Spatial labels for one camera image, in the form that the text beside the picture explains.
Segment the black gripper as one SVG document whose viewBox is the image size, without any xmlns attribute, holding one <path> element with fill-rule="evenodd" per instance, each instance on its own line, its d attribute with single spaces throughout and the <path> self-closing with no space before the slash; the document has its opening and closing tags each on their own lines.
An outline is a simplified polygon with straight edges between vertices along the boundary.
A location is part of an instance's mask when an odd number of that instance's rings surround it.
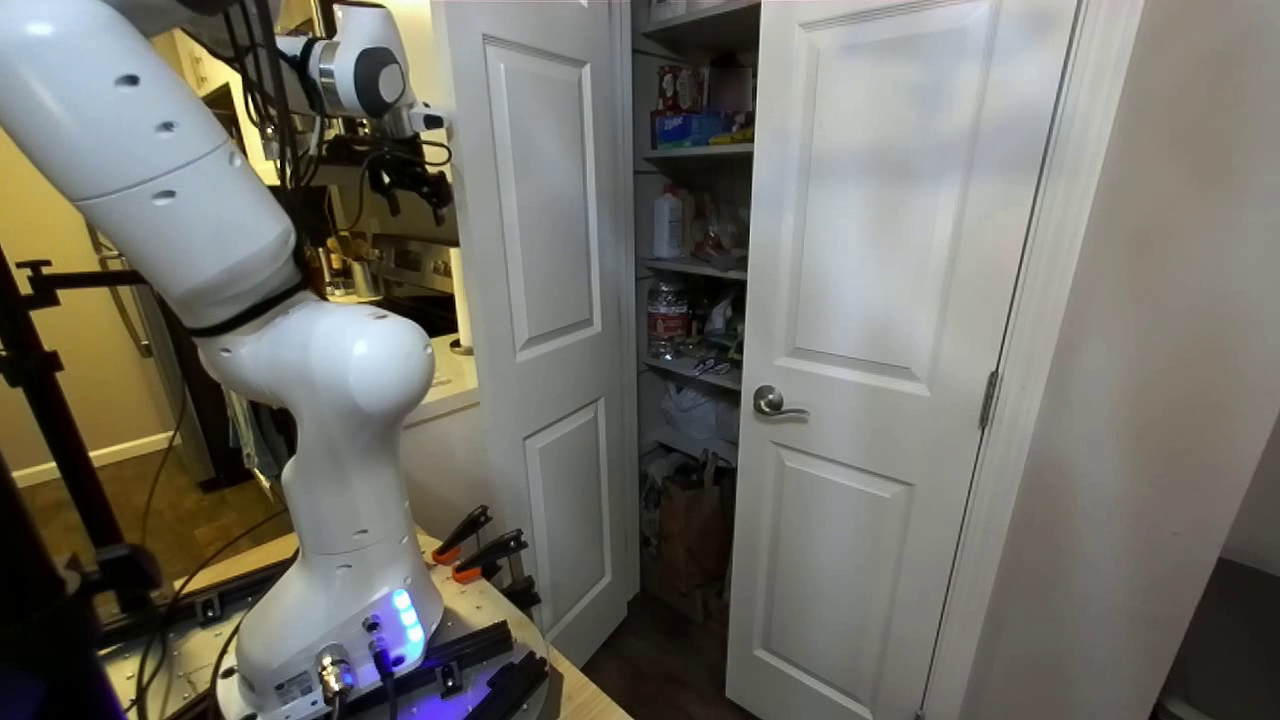
<svg viewBox="0 0 1280 720">
<path fill-rule="evenodd" d="M 376 137 L 363 158 L 363 171 L 376 195 L 394 199 L 400 193 L 414 193 L 418 199 L 449 199 L 451 186 L 423 158 L 414 137 Z"/>
</svg>

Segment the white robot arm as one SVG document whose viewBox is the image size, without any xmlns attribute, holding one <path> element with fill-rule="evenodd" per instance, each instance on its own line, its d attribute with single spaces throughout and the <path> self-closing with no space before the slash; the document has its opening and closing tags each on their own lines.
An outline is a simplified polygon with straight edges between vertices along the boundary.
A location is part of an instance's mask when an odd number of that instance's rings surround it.
<svg viewBox="0 0 1280 720">
<path fill-rule="evenodd" d="M 165 296 L 209 377 L 295 422 L 300 551 L 243 618 L 218 707 L 328 720 L 418 667 L 445 599 L 400 423 L 431 384 L 427 335 L 305 283 L 274 195 L 110 0 L 0 0 L 0 126 Z"/>
</svg>

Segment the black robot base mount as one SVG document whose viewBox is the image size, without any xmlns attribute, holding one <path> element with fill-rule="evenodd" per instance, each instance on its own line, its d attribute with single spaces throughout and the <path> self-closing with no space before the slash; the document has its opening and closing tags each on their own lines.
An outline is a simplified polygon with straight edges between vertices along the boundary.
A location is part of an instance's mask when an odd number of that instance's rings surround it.
<svg viewBox="0 0 1280 720">
<path fill-rule="evenodd" d="M 356 663 L 328 649 L 281 712 L 257 712 L 240 696 L 240 673 L 218 662 L 209 688 L 209 720 L 558 720 L 562 678 L 523 649 L 506 621 L 456 631 L 411 673 L 376 662 L 371 688 L 356 688 Z"/>
</svg>

